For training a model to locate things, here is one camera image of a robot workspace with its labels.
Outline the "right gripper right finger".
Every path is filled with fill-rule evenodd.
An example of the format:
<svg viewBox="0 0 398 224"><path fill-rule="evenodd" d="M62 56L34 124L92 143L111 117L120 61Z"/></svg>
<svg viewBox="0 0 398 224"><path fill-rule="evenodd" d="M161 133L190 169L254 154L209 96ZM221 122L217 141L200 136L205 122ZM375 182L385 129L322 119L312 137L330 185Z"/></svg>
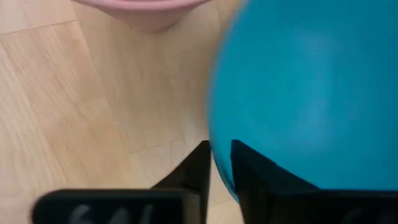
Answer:
<svg viewBox="0 0 398 224"><path fill-rule="evenodd" d="M231 143L236 195L245 223L315 223L305 194L317 187L293 175L240 140Z"/></svg>

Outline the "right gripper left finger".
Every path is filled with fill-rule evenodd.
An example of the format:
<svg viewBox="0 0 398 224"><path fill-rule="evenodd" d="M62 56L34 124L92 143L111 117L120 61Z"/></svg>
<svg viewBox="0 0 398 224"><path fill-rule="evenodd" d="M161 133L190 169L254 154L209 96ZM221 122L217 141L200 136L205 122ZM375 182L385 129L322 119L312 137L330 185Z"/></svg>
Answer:
<svg viewBox="0 0 398 224"><path fill-rule="evenodd" d="M198 198L197 223L206 224L211 178L211 148L204 140L152 189L183 189Z"/></svg>

